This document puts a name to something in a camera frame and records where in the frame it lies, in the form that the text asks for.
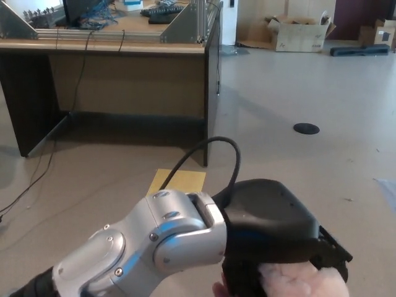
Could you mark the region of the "person's bare hand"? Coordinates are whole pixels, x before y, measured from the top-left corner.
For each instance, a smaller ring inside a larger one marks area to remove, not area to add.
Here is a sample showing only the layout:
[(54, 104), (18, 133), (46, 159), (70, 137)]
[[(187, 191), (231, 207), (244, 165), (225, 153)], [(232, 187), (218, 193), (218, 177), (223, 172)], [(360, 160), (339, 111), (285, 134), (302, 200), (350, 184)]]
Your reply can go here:
[(230, 297), (224, 274), (221, 274), (221, 277), (222, 281), (216, 282), (212, 286), (213, 295), (214, 297)]

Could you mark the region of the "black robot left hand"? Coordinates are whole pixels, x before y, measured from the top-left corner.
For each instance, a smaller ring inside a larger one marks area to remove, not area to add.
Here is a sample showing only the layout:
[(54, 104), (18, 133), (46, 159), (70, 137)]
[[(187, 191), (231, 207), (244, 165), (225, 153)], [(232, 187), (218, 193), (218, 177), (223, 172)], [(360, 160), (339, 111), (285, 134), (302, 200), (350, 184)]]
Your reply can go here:
[(226, 223), (231, 296), (348, 296), (351, 254), (282, 183), (240, 181), (213, 200)]

